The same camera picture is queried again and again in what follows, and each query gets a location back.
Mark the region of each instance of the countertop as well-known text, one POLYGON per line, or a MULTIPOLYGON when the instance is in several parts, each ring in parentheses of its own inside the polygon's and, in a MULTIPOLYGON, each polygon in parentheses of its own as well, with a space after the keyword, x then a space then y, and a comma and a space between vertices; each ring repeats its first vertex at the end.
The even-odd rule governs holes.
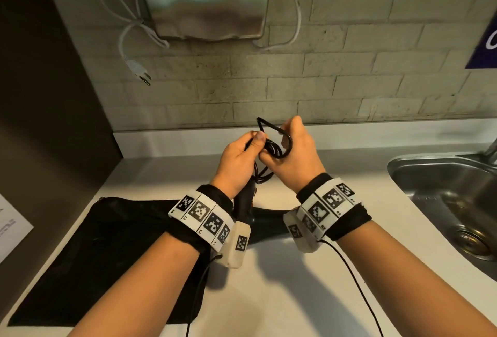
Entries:
MULTIPOLYGON (((425 264, 497 325, 497 282, 454 249, 390 179, 388 162, 398 156, 475 152, 480 145, 330 150, 320 152, 333 176, 340 176, 361 197, 369 214, 425 264)), ((7 321, 29 289, 70 239, 99 197, 134 200, 177 199, 214 173, 219 156, 124 159, 61 241, 50 259, 6 318, 1 337, 66 336, 69 328, 7 328, 7 321)), ((259 185, 255 206, 289 209, 295 195, 276 177, 259 185)), ((385 336, 399 336, 355 271, 385 336)), ((162 336, 182 337, 185 325, 166 326, 162 336)), ((228 270, 214 265, 202 309, 190 336, 379 336, 376 324, 347 268, 327 246, 300 253, 293 241, 257 243, 247 250, 243 266, 228 270)))

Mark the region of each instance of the left hand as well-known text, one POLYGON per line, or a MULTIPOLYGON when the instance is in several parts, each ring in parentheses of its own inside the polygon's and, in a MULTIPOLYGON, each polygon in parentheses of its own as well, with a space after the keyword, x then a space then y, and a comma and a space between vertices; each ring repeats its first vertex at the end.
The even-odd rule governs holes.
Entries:
POLYGON ((265 133, 249 132, 230 143, 224 149, 211 185, 233 199, 250 180, 253 173, 253 163, 263 150, 265 142, 265 133), (252 138, 250 146, 245 151, 247 142, 252 138))

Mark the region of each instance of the paper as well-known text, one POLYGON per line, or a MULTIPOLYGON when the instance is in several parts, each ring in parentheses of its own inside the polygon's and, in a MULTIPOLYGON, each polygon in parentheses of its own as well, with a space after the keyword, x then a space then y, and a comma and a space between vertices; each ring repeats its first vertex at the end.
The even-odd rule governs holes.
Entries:
POLYGON ((21 242, 33 226, 0 194, 0 262, 21 242))

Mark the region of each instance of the black cable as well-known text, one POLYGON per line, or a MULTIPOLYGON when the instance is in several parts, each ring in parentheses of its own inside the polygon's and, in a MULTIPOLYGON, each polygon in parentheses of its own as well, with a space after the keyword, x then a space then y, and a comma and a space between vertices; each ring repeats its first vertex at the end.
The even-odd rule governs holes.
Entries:
POLYGON ((334 251, 340 256, 340 258, 342 259, 343 263, 345 264, 345 266, 347 267, 348 271, 350 272, 350 275, 352 276, 352 278, 354 279, 354 282, 355 282, 355 285, 357 286, 357 288, 359 289, 359 292, 361 293, 362 295, 362 298, 364 299, 364 302, 366 302, 366 306, 368 306, 369 310, 371 311, 371 315, 373 315, 373 318, 374 318, 374 321, 376 322, 376 326, 378 327, 378 330, 380 331, 380 335, 381 337, 383 337, 383 332, 381 331, 381 327, 380 327, 380 323, 378 322, 378 319, 376 318, 376 315, 374 314, 373 312, 373 309, 371 308, 371 306, 369 305, 366 297, 364 296, 364 293, 362 292, 361 290, 361 286, 359 286, 359 283, 357 282, 357 279, 355 278, 355 275, 354 273, 352 272, 352 269, 350 268, 350 266, 347 264, 347 261, 345 260, 345 258, 341 255, 341 253, 339 252, 339 250, 337 250, 333 244, 331 243, 328 243, 326 240, 319 240, 320 243, 325 243, 325 244, 328 244, 330 247, 332 247, 334 249, 334 251))
MULTIPOLYGON (((289 133, 287 133, 285 130, 283 130, 279 126, 273 125, 270 122, 268 122, 260 117, 257 118, 257 124, 259 125, 259 129, 261 132, 264 132, 264 127, 262 126, 264 124, 265 126, 268 126, 272 129, 276 130, 278 133, 282 134, 283 136, 285 136, 287 138, 288 148, 285 150, 285 152, 283 152, 281 150, 281 147, 278 146, 278 144, 276 142, 270 140, 269 138, 266 139, 266 143, 264 144, 264 148, 267 150, 267 152, 269 152, 269 154, 272 157, 274 157, 276 159, 286 158, 288 156, 288 154, 292 151, 292 145, 293 145, 292 137, 290 137, 289 133)), ((247 143, 245 150, 247 147, 249 147, 251 142, 252 142, 252 140, 250 140, 247 143)), ((271 177, 273 177, 274 173, 271 172, 271 173, 268 173, 267 175, 264 175, 267 170, 268 170, 268 168, 265 167, 264 170, 259 172, 258 168, 257 168, 257 163, 254 162, 253 163, 254 175, 252 176, 252 180, 254 180, 256 184, 262 184, 262 183, 268 181, 271 177)))
POLYGON ((188 325, 186 326, 186 335, 185 335, 185 337, 188 337, 188 334, 190 333, 190 324, 193 321, 192 320, 193 319, 193 311, 195 310, 195 303, 197 301, 197 296, 198 296, 198 292, 200 291, 200 286, 202 285, 202 281, 203 281, 205 275, 207 274, 207 271, 209 270, 209 267, 211 266, 211 264, 215 260, 220 259, 221 257, 223 257, 223 255, 219 254, 219 255, 214 256, 213 258, 210 259, 209 263, 205 267, 204 272, 202 273, 202 276, 200 277, 200 281, 198 281, 197 289, 195 290, 195 295, 193 296, 193 304, 191 306, 190 317, 188 318, 188 325))

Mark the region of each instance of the brick wall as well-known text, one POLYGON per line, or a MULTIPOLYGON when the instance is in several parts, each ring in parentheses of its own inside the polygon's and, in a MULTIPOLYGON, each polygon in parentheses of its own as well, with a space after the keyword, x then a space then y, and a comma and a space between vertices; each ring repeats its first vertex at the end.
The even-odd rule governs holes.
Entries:
MULTIPOLYGON (((497 70, 464 67, 497 0, 300 0, 295 44, 155 46, 139 30, 117 54, 121 22, 98 0, 55 0, 115 131, 253 125, 298 113, 309 123, 497 116, 497 70)), ((293 0, 270 0, 261 44, 289 39, 293 0)))

